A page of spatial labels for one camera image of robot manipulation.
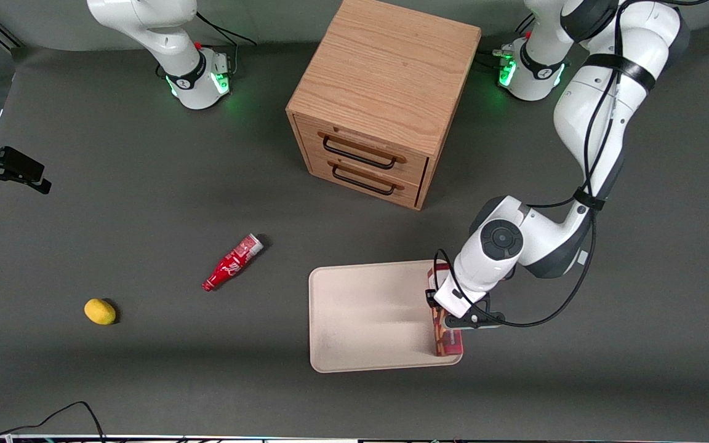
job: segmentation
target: tray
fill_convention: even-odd
[[[433,261],[314,269],[308,278],[310,364],[321,373],[452,365],[437,357],[425,303]]]

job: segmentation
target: dark gray tabletop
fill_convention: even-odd
[[[484,70],[422,212],[314,178],[284,113],[313,49],[244,50],[233,94],[203,111],[146,51],[20,63],[0,146],[44,162],[54,188],[0,187],[0,431],[85,400],[110,434],[709,441],[709,29],[631,121],[567,311],[467,331],[453,367],[337,375],[308,362],[311,270],[456,253],[492,196],[557,201],[580,172],[552,124],[562,88],[521,103]],[[272,246],[202,291],[250,232]],[[520,270],[495,309],[539,319],[576,277]],[[121,323],[89,322],[91,297]],[[84,414],[42,431],[93,432]]]

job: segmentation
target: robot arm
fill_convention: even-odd
[[[196,0],[87,0],[87,6],[101,25],[152,53],[166,71],[172,93],[186,107],[204,109],[228,93],[225,54],[197,49],[188,33],[178,28],[195,17]]]
[[[554,48],[550,51],[554,57],[543,63],[560,62],[574,42],[559,33],[566,17],[577,15],[577,9],[583,6],[592,9],[596,4],[603,6],[605,14],[611,14],[610,20],[601,18],[579,26],[592,33],[584,33],[586,39],[580,38],[583,33],[577,34],[591,55],[563,92],[554,114],[555,129],[579,162],[585,180],[589,177],[589,185],[574,194],[562,223],[555,223],[511,196],[497,197],[484,205],[453,265],[464,294],[449,276],[434,295],[434,300],[450,314],[458,319],[471,317],[474,325],[482,324],[483,319],[478,319],[479,310],[473,309],[473,303],[487,297],[515,265],[520,264],[539,278],[560,277],[573,266],[590,229],[592,212],[602,207],[622,167],[625,126],[667,64],[670,47],[681,41],[678,36],[687,29],[677,10],[661,3],[627,6],[620,19],[621,58],[614,54],[616,8],[608,8],[616,2],[527,3],[537,14],[538,25],[529,41],[519,39],[512,43],[514,47],[521,45],[522,55],[515,61],[515,72],[507,85],[509,92],[524,99],[548,95],[556,72],[551,70],[546,78],[538,79],[535,73],[544,68],[532,63],[541,63],[540,60],[533,59],[526,65],[524,54],[538,57],[532,51],[535,39],[542,40],[538,46]],[[538,28],[542,34],[535,33]],[[615,81],[616,72],[621,73],[619,81]]]

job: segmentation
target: yellow lemon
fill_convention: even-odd
[[[84,314],[98,325],[110,325],[116,320],[116,311],[106,300],[91,299],[84,306]]]

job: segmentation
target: wooden drawer cabinet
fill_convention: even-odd
[[[420,210],[481,31],[343,0],[286,111],[316,177]]]

